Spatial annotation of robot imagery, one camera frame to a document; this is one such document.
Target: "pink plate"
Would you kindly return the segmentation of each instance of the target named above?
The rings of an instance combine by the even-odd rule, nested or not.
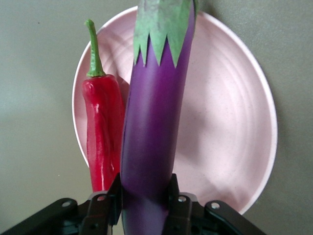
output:
[[[98,31],[104,71],[120,79],[124,98],[132,73],[135,18],[133,7]],[[88,70],[89,44],[76,71],[72,97],[85,161],[87,117],[80,88]],[[202,205],[219,199],[243,214],[268,181],[276,147],[275,106],[256,59],[229,28],[199,13],[174,165],[180,190],[195,194]]]

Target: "pepper stem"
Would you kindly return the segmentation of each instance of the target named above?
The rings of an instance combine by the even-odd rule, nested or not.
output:
[[[99,47],[96,30],[94,28],[94,22],[88,19],[85,25],[89,29],[90,33],[90,69],[87,73],[88,77],[98,77],[106,75],[102,69],[102,64],[99,56]]]

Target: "purple eggplant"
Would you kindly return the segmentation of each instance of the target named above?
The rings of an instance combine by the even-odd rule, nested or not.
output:
[[[175,7],[177,0],[171,2]],[[121,153],[126,235],[160,235],[168,214],[166,189],[173,171],[195,30],[195,3],[193,0],[188,2],[187,27],[177,60],[168,38],[160,60],[150,37],[146,51],[140,48],[138,57],[135,55]]]

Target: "gray table surface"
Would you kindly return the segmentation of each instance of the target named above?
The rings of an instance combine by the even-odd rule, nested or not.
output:
[[[91,192],[71,113],[75,70],[99,28],[137,0],[0,2],[0,233],[63,197]],[[273,172],[245,217],[269,235],[313,233],[313,1],[201,0],[259,61],[273,93]],[[122,234],[121,226],[114,234]]]

